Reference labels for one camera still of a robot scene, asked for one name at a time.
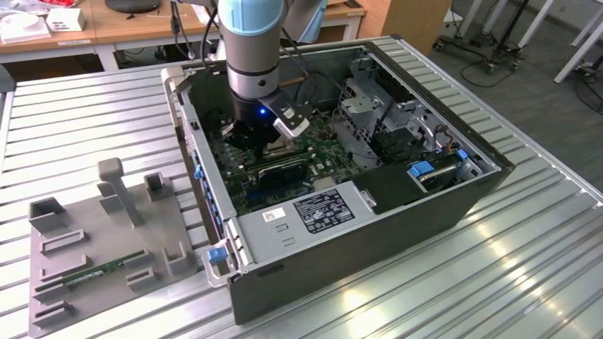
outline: black cable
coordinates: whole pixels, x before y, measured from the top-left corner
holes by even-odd
[[[374,137],[378,134],[378,129],[380,127],[380,125],[383,124],[383,122],[386,121],[387,116],[390,115],[390,112],[394,110],[394,105],[396,104],[396,101],[394,98],[390,99],[390,102],[387,103],[387,107],[386,107],[386,112],[383,113],[383,115],[380,116],[379,120],[375,123],[375,127],[374,127]]]
[[[287,54],[287,56],[290,57],[290,59],[294,60],[295,64],[298,65],[298,67],[300,68],[300,70],[303,72],[304,79],[303,79],[300,86],[296,89],[295,97],[294,97],[295,103],[298,103],[300,101],[300,92],[302,92],[302,87],[303,87],[303,84],[306,83],[306,81],[311,80],[312,84],[314,84],[314,91],[312,91],[312,95],[310,96],[310,98],[312,98],[314,95],[316,94],[319,86],[316,84],[316,79],[314,78],[314,76],[310,73],[308,68],[302,64],[300,60],[298,60],[298,58],[291,54],[291,52],[287,51],[287,48],[283,48],[283,50],[284,50],[284,53]]]
[[[130,60],[132,60],[132,61],[135,61],[135,62],[139,62],[139,63],[142,63],[143,65],[147,65],[147,66],[151,65],[150,63],[144,62],[143,60],[135,58],[134,56],[131,56],[131,55],[128,55],[128,54],[126,54],[124,56],[126,56],[126,59],[130,59]]]
[[[500,0],[494,1],[492,5],[490,5],[488,12],[486,13],[486,17],[482,20],[482,23],[479,24],[479,30],[483,32],[483,26],[486,25],[487,20],[490,19],[490,15],[492,14],[494,6],[499,3]]]
[[[451,13],[452,13],[452,24],[454,24],[454,28],[455,28],[455,30],[456,30],[456,32],[455,32],[455,34],[454,34],[454,37],[463,38],[463,37],[460,36],[460,32],[459,32],[460,27],[459,27],[459,25],[456,24],[456,18],[454,17],[454,0],[451,1]]]
[[[295,61],[295,63],[298,64],[298,66],[302,68],[304,74],[306,74],[307,76],[310,76],[310,66],[308,66],[308,63],[306,62],[306,58],[304,58],[303,55],[302,55],[300,49],[298,48],[298,44],[295,43],[294,39],[291,39],[291,36],[290,36],[290,33],[287,32],[287,30],[286,30],[284,28],[283,28],[282,30],[283,30],[284,37],[287,38],[287,40],[288,40],[288,42],[290,42],[290,44],[291,44],[291,47],[294,48],[294,51],[296,52],[298,57],[300,58],[300,62],[302,62],[303,65],[300,65],[300,64],[298,63],[298,61],[296,61],[296,59],[292,57],[290,51],[287,51],[287,48],[283,48],[284,53],[287,53],[287,55],[290,56],[290,58],[294,59],[294,61]]]
[[[174,3],[174,4],[175,4],[176,17],[178,17],[178,25],[180,26],[180,32],[182,32],[182,36],[184,37],[184,41],[187,42],[188,54],[194,55],[192,44],[188,42],[187,32],[184,31],[184,25],[183,25],[182,19],[180,19],[180,10],[178,9],[178,4],[176,3]]]
[[[308,80],[308,78],[303,80],[302,84],[298,86],[298,89],[295,91],[294,102],[296,104],[300,103],[302,88],[303,88],[303,84],[306,83],[307,80]],[[314,87],[312,87],[312,94],[310,94],[307,101],[310,101],[314,98],[314,96],[316,95],[316,92],[319,91],[319,86],[316,84],[314,77],[311,77],[310,80],[312,80]]]
[[[446,43],[451,44],[454,47],[456,47],[458,49],[460,49],[464,52],[470,52],[471,54],[479,55],[482,57],[483,61],[486,61],[488,63],[491,62],[487,55],[484,55],[483,53],[479,53],[478,51],[474,51],[472,49],[466,48],[462,44],[455,44],[451,41],[447,41]]]
[[[143,48],[140,49],[140,51],[138,51],[138,52],[128,52],[128,51],[124,51],[124,53],[126,53],[126,54],[130,54],[130,55],[139,55],[140,53],[144,52],[146,49],[147,49],[147,47],[143,47]]]
[[[179,15],[176,15],[178,12],[178,4],[175,2],[170,3],[171,6],[171,10],[172,10],[172,19],[171,19],[171,24],[172,24],[172,33],[174,33],[174,42],[176,45],[176,49],[180,52],[180,54],[184,56],[184,58],[188,58],[188,53],[184,53],[184,51],[180,48],[180,44],[178,43],[178,34],[182,31],[182,22],[179,20]]]
[[[370,157],[368,155],[362,155],[360,153],[352,152],[351,150],[348,151],[348,153],[358,155],[359,157],[364,157],[367,159],[374,159],[374,160],[379,160],[379,157]]]
[[[587,106],[587,108],[590,108],[597,114],[603,115],[603,112],[601,109],[597,109],[582,97],[581,92],[579,92],[579,88],[578,88],[578,84],[585,83],[586,87],[591,90],[591,92],[595,94],[595,96],[598,97],[601,103],[603,104],[603,97],[597,93],[597,90],[591,87],[591,85],[586,82],[586,80],[582,77],[578,77],[577,79],[577,83],[574,85],[574,92],[577,92],[577,97],[578,99],[582,101],[582,103]]]
[[[210,35],[210,29],[211,29],[212,24],[215,24],[216,15],[218,15],[218,7],[214,7],[214,12],[211,13],[210,21],[207,21],[207,24],[206,24],[204,38],[200,41],[200,62],[203,62],[206,69],[207,69],[207,61],[206,61],[207,36]]]
[[[603,64],[603,55],[597,59],[597,61],[593,63],[593,65],[591,65],[591,69],[594,70],[594,71],[598,71],[599,70],[599,67],[602,66],[602,64]]]
[[[512,75],[515,74],[515,71],[512,71],[510,74],[507,74],[506,76],[503,76],[503,77],[500,78],[500,80],[498,80],[495,83],[491,83],[491,84],[488,84],[488,85],[483,85],[483,84],[480,84],[480,83],[475,83],[474,81],[471,81],[471,80],[466,77],[464,71],[466,71],[468,68],[471,68],[471,67],[474,67],[475,65],[478,65],[478,64],[482,64],[482,61],[478,61],[478,62],[474,62],[472,64],[468,64],[468,65],[464,66],[463,69],[460,70],[460,76],[463,77],[463,79],[466,80],[466,82],[468,82],[471,85],[475,85],[475,86],[478,86],[478,87],[482,87],[482,88],[492,88],[492,87],[495,87],[498,84],[500,84],[504,80],[507,80],[510,76],[512,76]]]
[[[324,79],[327,79],[328,81],[331,81],[332,86],[339,90],[339,92],[343,91],[342,85],[339,85],[339,84],[332,80],[332,78],[330,78],[322,71],[311,70],[311,71],[310,71],[310,74],[315,74],[315,75],[322,76]],[[299,102],[300,91],[302,91],[302,87],[303,87],[303,84],[306,83],[306,81],[307,81],[307,79],[302,82],[302,84],[298,86],[298,89],[296,89],[296,91],[295,91],[295,96],[294,96],[295,103]],[[314,96],[316,95],[318,87],[319,87],[319,86],[315,86],[315,88],[314,88],[314,90],[312,90],[312,94],[311,94],[310,97],[308,97],[308,100],[311,100],[311,99],[314,98]]]

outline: lab floor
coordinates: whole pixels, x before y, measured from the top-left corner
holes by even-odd
[[[471,3],[472,0],[454,0],[454,10],[464,16]],[[467,37],[472,37],[479,30],[479,24],[494,3],[495,0],[483,2]],[[498,38],[502,37],[514,10],[515,5],[508,4],[492,30]],[[512,42],[519,42],[534,17],[532,12],[524,12],[511,36]],[[494,88],[471,85],[460,77],[462,68],[479,61],[479,56],[447,46],[442,52],[434,51],[430,57],[500,115],[603,191],[603,116],[579,101],[574,75],[559,85],[554,82],[555,75],[577,52],[575,47],[570,46],[577,34],[577,31],[546,20],[524,48],[526,60],[519,69]],[[602,54],[603,50],[594,47],[586,60],[594,61]],[[507,69],[500,69],[490,75],[476,67],[467,70],[466,76],[475,83],[491,84],[507,72]],[[603,94],[603,78],[594,84],[594,88]],[[598,104],[583,85],[579,86],[579,92],[593,105]]]

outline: metal rail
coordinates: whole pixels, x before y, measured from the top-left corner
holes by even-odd
[[[578,338],[603,334],[602,194],[400,40],[375,39],[518,168],[458,226],[235,326],[204,272],[48,338]],[[194,248],[208,245],[160,68],[31,81],[0,130],[0,338],[27,335],[27,202],[98,194],[96,161],[122,157],[127,185],[171,177]]]

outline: motherboard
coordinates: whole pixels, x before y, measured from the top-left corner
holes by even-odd
[[[222,112],[218,116],[223,128],[230,118]],[[279,138],[262,157],[226,143],[220,129],[208,131],[210,148],[240,215],[335,186],[360,173],[332,131],[332,119],[331,112],[315,111],[302,137]]]

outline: white box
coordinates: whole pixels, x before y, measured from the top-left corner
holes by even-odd
[[[0,40],[3,44],[15,44],[51,37],[43,18],[32,14],[14,14],[2,19]]]
[[[48,12],[47,24],[54,32],[75,32],[84,30],[86,18],[80,8],[52,8]]]
[[[448,11],[444,17],[444,22],[442,23],[442,29],[440,29],[440,37],[450,37],[454,38],[456,34],[456,30],[460,29],[460,24],[463,23],[463,17],[459,16],[452,11]]]

